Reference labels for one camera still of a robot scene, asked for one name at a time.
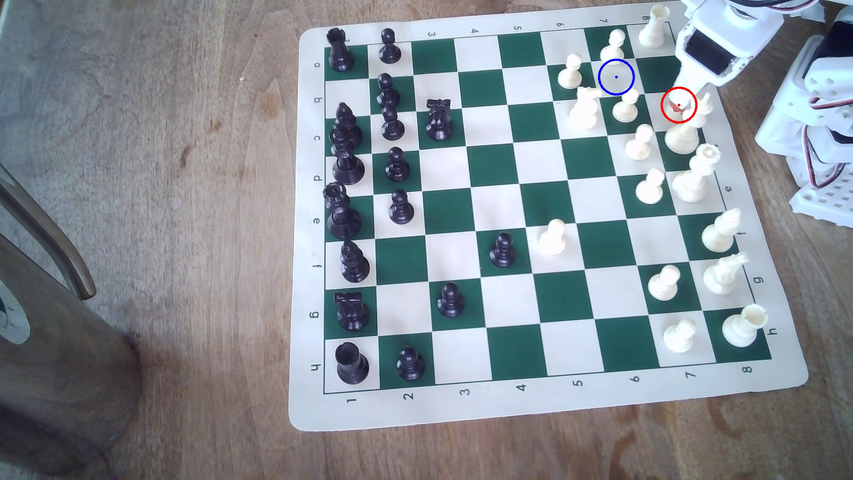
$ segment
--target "white pawn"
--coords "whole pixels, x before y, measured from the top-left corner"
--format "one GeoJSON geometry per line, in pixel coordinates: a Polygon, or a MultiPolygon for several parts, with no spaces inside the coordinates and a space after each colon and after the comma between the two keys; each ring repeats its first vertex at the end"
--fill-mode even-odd
{"type": "Polygon", "coordinates": [[[705,198],[705,177],[714,173],[714,164],[720,161],[720,149],[702,143],[690,159],[690,170],[672,179],[672,191],[684,202],[694,203],[705,198]]]}
{"type": "Polygon", "coordinates": [[[565,89],[577,88],[581,84],[581,56],[573,53],[566,58],[566,68],[557,74],[557,84],[565,89]]]}
{"type": "Polygon", "coordinates": [[[539,237],[539,249],[546,255],[557,255],[566,247],[566,224],[563,220],[548,222],[548,229],[539,237]]]}
{"type": "Polygon", "coordinates": [[[660,168],[653,168],[648,171],[646,179],[637,184],[634,193],[637,195],[637,200],[648,205],[660,202],[664,196],[664,184],[666,174],[660,168]]]}
{"type": "Polygon", "coordinates": [[[677,354],[687,352],[693,346],[693,335],[696,334],[696,322],[691,319],[681,319],[675,325],[670,325],[664,331],[664,345],[677,354]]]}
{"type": "Polygon", "coordinates": [[[702,231],[702,244],[706,249],[721,254],[732,248],[738,226],[740,226],[740,208],[726,210],[714,219],[714,223],[702,231]]]}
{"type": "Polygon", "coordinates": [[[665,266],[648,281],[648,293],[660,301],[672,300],[678,292],[676,283],[682,273],[675,265],[665,266]]]}
{"type": "Polygon", "coordinates": [[[613,118],[622,123],[630,123],[637,118],[637,99],[640,98],[640,92],[636,88],[631,87],[622,95],[622,100],[613,105],[613,118]]]}
{"type": "Polygon", "coordinates": [[[749,347],[755,342],[758,329],[766,324],[767,310],[753,303],[722,322],[722,336],[735,347],[749,347]]]}

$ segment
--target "white chess piece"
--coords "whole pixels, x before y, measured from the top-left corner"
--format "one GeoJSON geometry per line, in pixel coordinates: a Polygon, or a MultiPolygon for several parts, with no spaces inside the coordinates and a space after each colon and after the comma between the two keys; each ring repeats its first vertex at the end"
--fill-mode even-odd
{"type": "Polygon", "coordinates": [[[675,265],[667,265],[648,281],[648,293],[660,301],[672,300],[678,292],[678,279],[682,273],[675,265]]]}
{"type": "Polygon", "coordinates": [[[693,346],[695,334],[696,322],[692,319],[681,319],[677,324],[666,327],[664,345],[677,354],[683,354],[693,346]]]}
{"type": "Polygon", "coordinates": [[[573,53],[566,58],[566,68],[557,74],[557,84],[565,89],[577,88],[581,84],[581,56],[573,53]]]}
{"type": "Polygon", "coordinates": [[[721,254],[732,248],[738,226],[740,226],[740,208],[726,210],[714,219],[714,223],[702,231],[702,244],[710,251],[721,254]]]}
{"type": "Polygon", "coordinates": [[[622,123],[630,123],[637,118],[637,99],[640,98],[640,92],[636,88],[631,87],[622,95],[622,100],[613,105],[613,118],[622,123]]]}
{"type": "Polygon", "coordinates": [[[634,190],[637,200],[649,205],[660,202],[664,196],[664,188],[661,185],[664,184],[665,178],[666,174],[660,168],[649,170],[646,179],[637,184],[634,190]]]}
{"type": "Polygon", "coordinates": [[[749,347],[755,342],[758,329],[766,324],[767,310],[753,303],[722,322],[722,336],[735,347],[749,347]]]}
{"type": "Polygon", "coordinates": [[[637,133],[625,144],[625,154],[631,160],[646,160],[652,153],[652,147],[648,144],[652,141],[654,129],[651,125],[642,124],[637,127],[637,133]]]}
{"type": "Polygon", "coordinates": [[[705,198],[705,177],[714,173],[714,164],[720,161],[720,149],[702,143],[690,159],[690,169],[672,179],[672,191],[684,202],[694,203],[705,198]]]}
{"type": "Polygon", "coordinates": [[[728,295],[734,290],[735,275],[741,265],[747,263],[749,257],[745,252],[729,255],[717,260],[717,263],[705,269],[702,281],[711,293],[728,295]]]}
{"type": "Polygon", "coordinates": [[[557,255],[566,247],[566,224],[563,220],[548,222],[548,229],[539,237],[539,249],[546,255],[557,255]]]}
{"type": "Polygon", "coordinates": [[[670,18],[670,9],[659,3],[652,6],[649,17],[646,26],[640,30],[640,45],[648,49],[657,49],[660,45],[664,44],[664,27],[666,21],[670,18]]]}

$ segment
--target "white square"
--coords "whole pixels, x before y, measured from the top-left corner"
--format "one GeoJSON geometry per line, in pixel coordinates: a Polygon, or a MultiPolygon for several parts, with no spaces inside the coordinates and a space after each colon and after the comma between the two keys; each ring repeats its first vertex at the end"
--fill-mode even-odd
{"type": "Polygon", "coordinates": [[[424,73],[415,75],[415,109],[428,112],[427,100],[450,99],[450,108],[462,106],[462,94],[459,92],[459,73],[424,73]]]}
{"type": "Polygon", "coordinates": [[[429,284],[391,284],[376,287],[376,329],[380,337],[432,330],[429,284]]]}
{"type": "Polygon", "coordinates": [[[497,70],[501,64],[501,49],[497,37],[454,38],[456,71],[497,70]]]}
{"type": "Polygon", "coordinates": [[[539,305],[533,275],[482,277],[485,326],[531,325],[539,323],[539,305]]]}
{"type": "Polygon", "coordinates": [[[711,346],[711,337],[708,334],[708,325],[702,312],[678,312],[659,313],[648,316],[648,323],[652,326],[652,337],[654,347],[658,351],[658,363],[660,366],[697,365],[703,363],[716,363],[714,348],[711,346]],[[682,319],[691,319],[696,322],[696,333],[693,334],[693,346],[687,352],[677,354],[666,347],[664,343],[664,332],[671,325],[677,325],[682,319]]]}
{"type": "Polygon", "coordinates": [[[406,192],[409,203],[415,209],[415,216],[409,223],[398,225],[391,221],[388,210],[391,208],[391,194],[374,196],[374,237],[397,238],[424,235],[424,199],[419,191],[406,192]]]}
{"type": "Polygon", "coordinates": [[[426,236],[426,275],[430,282],[477,278],[479,274],[475,232],[426,236]]]}
{"type": "Polygon", "coordinates": [[[604,371],[595,320],[545,322],[539,328],[548,375],[604,371]]]}
{"type": "Polygon", "coordinates": [[[354,244],[362,250],[364,258],[370,264],[370,273],[367,278],[351,284],[340,273],[340,248],[344,245],[343,240],[339,242],[326,243],[326,289],[354,289],[361,287],[372,287],[376,285],[376,241],[373,238],[364,240],[353,240],[354,244]]]}
{"type": "Polygon", "coordinates": [[[477,231],[524,228],[525,210],[518,184],[471,189],[474,228],[477,231]]]}
{"type": "Polygon", "coordinates": [[[468,152],[465,147],[426,149],[421,158],[421,190],[469,188],[468,152]]]}
{"type": "Polygon", "coordinates": [[[485,328],[432,333],[435,383],[491,380],[489,338],[485,328]]]}
{"type": "Polygon", "coordinates": [[[688,260],[678,217],[628,219],[628,233],[637,265],[659,265],[688,260]]]}
{"type": "Polygon", "coordinates": [[[539,249],[539,237],[548,229],[546,225],[528,226],[527,248],[530,250],[531,270],[534,273],[571,272],[583,270],[581,243],[577,237],[577,224],[566,224],[563,238],[566,247],[557,255],[547,255],[539,249]]]}
{"type": "Polygon", "coordinates": [[[326,393],[348,392],[353,390],[375,390],[379,388],[379,337],[336,338],[326,341],[326,364],[323,367],[326,378],[326,393]],[[338,377],[338,361],[334,352],[341,343],[349,342],[358,347],[358,353],[368,361],[368,376],[358,385],[344,383],[338,377]]]}
{"type": "Polygon", "coordinates": [[[548,67],[516,67],[503,69],[503,88],[507,104],[552,102],[548,67]]]}
{"type": "Polygon", "coordinates": [[[592,314],[597,319],[648,315],[646,286],[636,266],[590,268],[584,273],[592,314]]]}
{"type": "Polygon", "coordinates": [[[326,82],[326,118],[333,119],[341,102],[352,110],[356,117],[370,115],[370,80],[350,79],[326,82]]]}
{"type": "Polygon", "coordinates": [[[540,32],[539,36],[542,37],[542,50],[548,65],[565,65],[566,58],[573,53],[581,56],[581,62],[589,62],[586,34],[582,28],[540,32]]]}
{"type": "Polygon", "coordinates": [[[569,180],[576,223],[624,220],[625,207],[616,177],[569,180]]]}
{"type": "Polygon", "coordinates": [[[462,109],[465,125],[465,145],[495,145],[512,141],[513,128],[509,123],[509,107],[472,107],[462,109]]]}
{"type": "Polygon", "coordinates": [[[399,140],[385,140],[382,137],[382,126],[385,117],[381,114],[370,115],[370,151],[375,154],[387,154],[391,147],[400,147],[404,152],[417,150],[418,143],[418,114],[415,112],[397,112],[397,120],[403,122],[405,131],[399,140]]]}

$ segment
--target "black pawn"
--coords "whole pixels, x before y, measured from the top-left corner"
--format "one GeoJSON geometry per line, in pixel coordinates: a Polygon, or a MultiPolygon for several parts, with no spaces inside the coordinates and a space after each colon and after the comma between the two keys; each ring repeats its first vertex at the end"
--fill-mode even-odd
{"type": "Polygon", "coordinates": [[[402,138],[406,127],[402,121],[397,120],[397,110],[394,107],[383,107],[382,117],[385,118],[385,123],[382,124],[382,137],[392,142],[402,138]]]}
{"type": "Polygon", "coordinates": [[[388,150],[388,165],[385,167],[385,176],[392,182],[402,182],[409,177],[411,167],[403,158],[403,149],[391,147],[388,150]]]}
{"type": "Polygon", "coordinates": [[[406,192],[397,189],[391,194],[391,207],[388,208],[388,216],[397,225],[405,225],[412,221],[415,216],[415,208],[409,203],[406,192]]]}
{"type": "Polygon", "coordinates": [[[370,263],[364,253],[351,240],[345,240],[340,247],[340,274],[351,284],[364,281],[370,274],[370,263]]]}
{"type": "Polygon", "coordinates": [[[362,216],[350,208],[350,197],[340,182],[326,185],[322,191],[326,209],[331,212],[326,221],[329,233],[341,240],[352,238],[362,228],[362,216]]]}
{"type": "Polygon", "coordinates": [[[453,319],[462,313],[465,308],[465,298],[459,293],[459,286],[453,282],[448,282],[441,287],[441,298],[438,299],[438,311],[447,317],[453,319]]]}
{"type": "Polygon", "coordinates": [[[328,54],[328,65],[337,72],[344,72],[352,68],[356,59],[352,52],[346,48],[346,33],[339,28],[333,28],[326,34],[326,40],[332,45],[328,54]]]}
{"type": "Polygon", "coordinates": [[[338,362],[338,377],[349,385],[364,381],[370,373],[368,359],[364,358],[355,343],[343,342],[334,350],[334,360],[338,362]]]}
{"type": "Polygon", "coordinates": [[[427,369],[427,363],[414,348],[406,347],[400,352],[400,360],[397,360],[397,374],[403,380],[417,380],[427,369]]]}
{"type": "Polygon", "coordinates": [[[489,260],[500,268],[506,268],[513,264],[515,247],[513,247],[513,238],[508,233],[501,233],[497,236],[495,246],[489,250],[489,260]]]}
{"type": "Polygon", "coordinates": [[[395,38],[394,31],[390,28],[386,28],[380,34],[382,37],[382,43],[385,44],[379,50],[379,59],[382,60],[383,63],[397,63],[400,60],[400,47],[394,44],[397,39],[395,38]]]}

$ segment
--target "black chess piece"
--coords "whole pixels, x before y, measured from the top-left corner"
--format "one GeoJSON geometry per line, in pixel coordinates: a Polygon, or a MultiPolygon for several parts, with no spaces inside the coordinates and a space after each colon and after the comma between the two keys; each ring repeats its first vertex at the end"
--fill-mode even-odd
{"type": "Polygon", "coordinates": [[[397,63],[403,54],[400,52],[400,47],[394,44],[394,42],[397,41],[394,31],[390,28],[386,28],[382,31],[380,36],[382,37],[382,43],[384,45],[382,45],[382,48],[379,50],[379,59],[382,60],[383,63],[397,63]]]}
{"type": "Polygon", "coordinates": [[[370,364],[352,342],[343,342],[334,350],[338,362],[338,377],[349,385],[358,385],[368,377],[370,364]]]}
{"type": "Polygon", "coordinates": [[[394,107],[400,103],[400,92],[394,88],[394,79],[388,73],[380,73],[376,79],[379,84],[379,95],[376,96],[376,102],[380,107],[394,107]]]}
{"type": "Polygon", "coordinates": [[[513,238],[506,232],[497,236],[495,246],[489,250],[489,260],[500,268],[513,265],[515,261],[515,247],[513,238]]]}
{"type": "Polygon", "coordinates": [[[368,308],[361,293],[336,293],[334,303],[338,306],[338,323],[346,331],[359,331],[368,324],[368,308]]]}
{"type": "Polygon", "coordinates": [[[326,227],[335,238],[345,240],[354,237],[362,228],[362,216],[350,207],[350,197],[346,187],[340,182],[326,185],[322,191],[326,209],[331,212],[326,227]]]}
{"type": "Polygon", "coordinates": [[[453,319],[462,313],[465,308],[465,298],[459,292],[459,286],[453,282],[448,282],[441,287],[441,298],[438,299],[438,311],[447,317],[453,319]]]}
{"type": "Polygon", "coordinates": [[[402,138],[406,127],[402,121],[397,120],[397,110],[394,107],[383,107],[382,117],[385,118],[385,123],[382,124],[382,137],[390,141],[402,138]]]}
{"type": "Polygon", "coordinates": [[[406,347],[397,360],[397,374],[403,380],[417,380],[427,370],[427,363],[414,348],[406,347]]]}
{"type": "Polygon", "coordinates": [[[397,189],[391,193],[391,207],[388,208],[388,216],[391,221],[397,225],[405,225],[412,221],[415,216],[415,208],[409,203],[409,196],[406,192],[397,189]]]}
{"type": "Polygon", "coordinates": [[[346,48],[346,33],[339,28],[333,28],[326,34],[326,40],[329,45],[332,45],[328,54],[328,65],[338,72],[352,68],[356,59],[352,56],[352,52],[346,48]]]}

